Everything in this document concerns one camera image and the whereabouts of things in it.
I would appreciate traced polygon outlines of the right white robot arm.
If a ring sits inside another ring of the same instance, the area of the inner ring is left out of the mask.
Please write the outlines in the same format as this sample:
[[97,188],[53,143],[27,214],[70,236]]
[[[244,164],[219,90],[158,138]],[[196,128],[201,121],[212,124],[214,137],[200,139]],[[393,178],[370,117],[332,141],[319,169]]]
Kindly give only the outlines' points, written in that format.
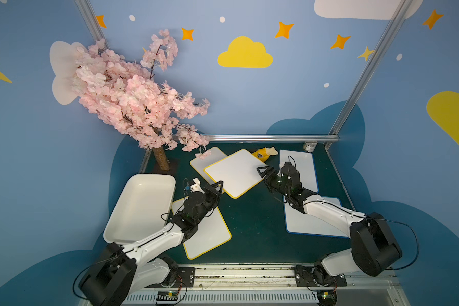
[[381,214],[355,212],[325,200],[303,187],[300,173],[287,161],[280,170],[271,166],[256,168],[270,192],[283,196],[291,208],[321,219],[346,234],[351,247],[331,253],[315,262],[312,280],[319,286],[335,284],[343,274],[362,271],[371,277],[393,270],[403,252],[390,224]]

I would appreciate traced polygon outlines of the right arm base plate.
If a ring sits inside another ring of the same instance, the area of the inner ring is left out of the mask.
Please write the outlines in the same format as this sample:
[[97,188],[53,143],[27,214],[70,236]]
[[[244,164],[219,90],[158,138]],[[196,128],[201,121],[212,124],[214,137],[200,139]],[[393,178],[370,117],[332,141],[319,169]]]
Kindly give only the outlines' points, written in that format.
[[298,287],[346,287],[344,274],[330,276],[320,266],[296,265],[293,267],[295,281]]

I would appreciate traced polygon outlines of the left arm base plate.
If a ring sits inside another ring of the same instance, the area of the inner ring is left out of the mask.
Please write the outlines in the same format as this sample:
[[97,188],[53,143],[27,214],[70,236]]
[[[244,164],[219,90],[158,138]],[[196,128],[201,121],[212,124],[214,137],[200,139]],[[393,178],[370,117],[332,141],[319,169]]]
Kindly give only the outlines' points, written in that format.
[[178,267],[171,269],[166,279],[160,284],[152,284],[149,288],[192,288],[195,281],[195,268]]

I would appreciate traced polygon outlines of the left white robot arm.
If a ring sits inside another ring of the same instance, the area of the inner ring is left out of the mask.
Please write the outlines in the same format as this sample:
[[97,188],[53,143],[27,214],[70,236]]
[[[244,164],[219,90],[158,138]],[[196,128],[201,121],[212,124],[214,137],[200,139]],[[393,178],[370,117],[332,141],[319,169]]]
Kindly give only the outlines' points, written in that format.
[[99,258],[76,276],[73,294],[91,305],[121,305],[142,288],[172,284],[178,266],[164,252],[198,231],[203,219],[218,207],[223,186],[223,181],[205,186],[194,181],[180,209],[161,230],[134,243],[108,244]]

